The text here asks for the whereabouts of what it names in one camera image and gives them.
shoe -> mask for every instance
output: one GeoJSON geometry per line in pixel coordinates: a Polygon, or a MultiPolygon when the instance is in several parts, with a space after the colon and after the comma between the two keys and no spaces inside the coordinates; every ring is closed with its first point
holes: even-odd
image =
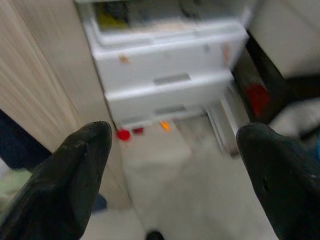
{"type": "Polygon", "coordinates": [[[153,230],[146,235],[145,240],[165,240],[165,238],[159,231],[153,230]]]}

white wall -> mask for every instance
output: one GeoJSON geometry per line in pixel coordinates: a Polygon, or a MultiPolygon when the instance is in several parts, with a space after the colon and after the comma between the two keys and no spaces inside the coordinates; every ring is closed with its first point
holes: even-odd
{"type": "Polygon", "coordinates": [[[284,77],[320,73],[320,0],[265,0],[250,31],[284,77]]]}

white plastic drawer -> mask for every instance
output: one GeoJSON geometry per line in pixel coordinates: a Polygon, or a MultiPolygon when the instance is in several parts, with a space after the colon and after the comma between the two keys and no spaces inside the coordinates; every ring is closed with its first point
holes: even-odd
{"type": "Polygon", "coordinates": [[[96,57],[96,65],[106,93],[152,87],[161,79],[193,79],[232,68],[245,36],[232,39],[212,37],[108,52],[96,57]]]}
{"type": "Polygon", "coordinates": [[[141,122],[219,100],[233,79],[229,71],[193,80],[106,94],[116,123],[141,122]]]}

red object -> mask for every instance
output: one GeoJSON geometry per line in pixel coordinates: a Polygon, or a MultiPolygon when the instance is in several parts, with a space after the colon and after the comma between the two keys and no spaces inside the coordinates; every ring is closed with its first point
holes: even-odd
{"type": "Polygon", "coordinates": [[[259,117],[270,101],[268,91],[263,86],[255,84],[246,89],[246,94],[249,97],[254,114],[259,117]]]}
{"type": "Polygon", "coordinates": [[[131,139],[131,134],[126,129],[118,130],[118,132],[116,133],[116,136],[118,137],[118,139],[125,141],[125,142],[128,142],[131,139]]]}
{"type": "Polygon", "coordinates": [[[134,134],[144,134],[145,129],[143,127],[135,128],[132,130],[134,134]]]}

floor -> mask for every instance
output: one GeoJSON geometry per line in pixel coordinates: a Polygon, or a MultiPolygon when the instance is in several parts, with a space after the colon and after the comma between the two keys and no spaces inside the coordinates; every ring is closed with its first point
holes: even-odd
{"type": "Polygon", "coordinates": [[[277,239],[239,156],[221,152],[206,116],[121,143],[134,208],[92,215],[83,240],[277,239]]]}

